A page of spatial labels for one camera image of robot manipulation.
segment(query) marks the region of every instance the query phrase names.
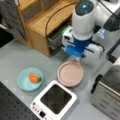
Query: orange object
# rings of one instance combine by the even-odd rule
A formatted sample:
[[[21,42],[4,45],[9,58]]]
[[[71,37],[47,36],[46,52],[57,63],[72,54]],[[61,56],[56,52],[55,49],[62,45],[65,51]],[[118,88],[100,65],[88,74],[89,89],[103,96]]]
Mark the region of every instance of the orange object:
[[[37,75],[34,75],[33,73],[29,74],[29,80],[32,83],[38,83],[40,80],[40,77],[38,77]]]

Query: gray table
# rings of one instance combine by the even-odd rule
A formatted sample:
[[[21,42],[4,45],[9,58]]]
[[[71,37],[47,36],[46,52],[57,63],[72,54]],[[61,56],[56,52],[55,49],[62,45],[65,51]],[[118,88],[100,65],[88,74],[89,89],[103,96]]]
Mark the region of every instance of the gray table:
[[[103,40],[99,36],[95,36],[100,43],[106,47],[108,51],[113,42]],[[84,69],[84,79],[80,85],[71,88],[78,99],[77,102],[65,114],[63,120],[111,120],[107,115],[95,108],[90,99],[90,94],[94,80],[98,74],[105,74],[111,67],[112,63],[105,59],[106,52],[100,60],[94,60],[87,57],[82,60],[81,64]],[[12,91],[22,102],[28,107],[32,100],[52,81],[57,80],[57,70],[59,66],[73,60],[71,57],[60,50],[51,58],[47,58],[36,50],[29,49],[17,41],[13,40],[0,49],[0,80]],[[44,74],[44,81],[41,87],[35,92],[25,92],[19,89],[16,80],[21,71],[26,68],[38,68]]]

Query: pink plate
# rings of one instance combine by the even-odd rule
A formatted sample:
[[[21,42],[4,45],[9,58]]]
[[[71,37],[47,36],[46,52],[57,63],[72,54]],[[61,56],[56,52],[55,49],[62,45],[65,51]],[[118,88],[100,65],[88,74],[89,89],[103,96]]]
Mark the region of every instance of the pink plate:
[[[78,61],[66,62],[57,72],[58,80],[66,87],[74,87],[83,79],[83,69]]]

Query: toaster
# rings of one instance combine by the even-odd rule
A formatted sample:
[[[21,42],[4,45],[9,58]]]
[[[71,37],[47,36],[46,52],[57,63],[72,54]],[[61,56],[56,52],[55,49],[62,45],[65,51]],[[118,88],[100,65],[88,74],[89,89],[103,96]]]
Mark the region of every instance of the toaster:
[[[112,67],[104,76],[96,78],[91,90],[91,103],[114,120],[120,120],[120,57],[116,59],[111,53],[120,44],[120,40],[107,53]]]

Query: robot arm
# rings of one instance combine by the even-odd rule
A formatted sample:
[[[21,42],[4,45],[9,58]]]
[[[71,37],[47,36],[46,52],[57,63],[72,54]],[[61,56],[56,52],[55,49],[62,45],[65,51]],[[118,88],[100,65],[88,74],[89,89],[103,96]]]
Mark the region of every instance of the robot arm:
[[[111,3],[102,1],[111,12],[118,13],[120,0],[111,0]],[[64,51],[76,57],[84,54],[100,58],[104,51],[103,47],[92,43],[93,29],[95,24],[109,31],[120,28],[120,21],[112,15],[102,3],[97,0],[81,0],[75,6],[72,17],[72,26],[63,34],[62,43]]]

